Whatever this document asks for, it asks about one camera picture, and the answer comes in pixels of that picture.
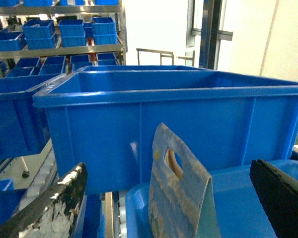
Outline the left gripper worn black left finger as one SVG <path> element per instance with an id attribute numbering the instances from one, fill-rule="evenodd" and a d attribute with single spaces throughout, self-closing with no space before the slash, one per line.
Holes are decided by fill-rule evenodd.
<path id="1" fill-rule="evenodd" d="M 86 164 L 64 176 L 0 226 L 0 238 L 74 238 L 83 208 Z"/>

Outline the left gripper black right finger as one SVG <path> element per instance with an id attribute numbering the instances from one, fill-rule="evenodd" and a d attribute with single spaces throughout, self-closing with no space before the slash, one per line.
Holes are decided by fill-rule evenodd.
<path id="1" fill-rule="evenodd" d="M 253 160 L 249 176 L 279 238 L 298 238 L 298 180 L 264 160 Z"/>

